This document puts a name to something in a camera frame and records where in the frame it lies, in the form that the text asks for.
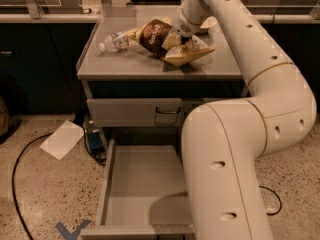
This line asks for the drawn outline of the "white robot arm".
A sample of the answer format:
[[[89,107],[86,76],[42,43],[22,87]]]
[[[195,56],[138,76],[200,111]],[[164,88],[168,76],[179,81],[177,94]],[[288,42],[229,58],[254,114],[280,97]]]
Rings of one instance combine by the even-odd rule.
[[[184,0],[173,28],[184,37],[215,16],[248,97],[195,108],[181,152],[196,240],[273,240],[255,161],[300,142],[316,100],[290,57],[240,0]]]

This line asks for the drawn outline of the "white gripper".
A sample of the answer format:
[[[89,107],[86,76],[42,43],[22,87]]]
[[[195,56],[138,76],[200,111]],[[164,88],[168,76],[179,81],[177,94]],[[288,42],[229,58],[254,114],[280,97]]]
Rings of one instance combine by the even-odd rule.
[[[203,0],[184,0],[173,20],[171,18],[162,19],[163,22],[172,25],[174,31],[168,33],[161,47],[170,50],[179,45],[181,36],[191,37],[197,33],[204,21],[211,15],[211,9]]]

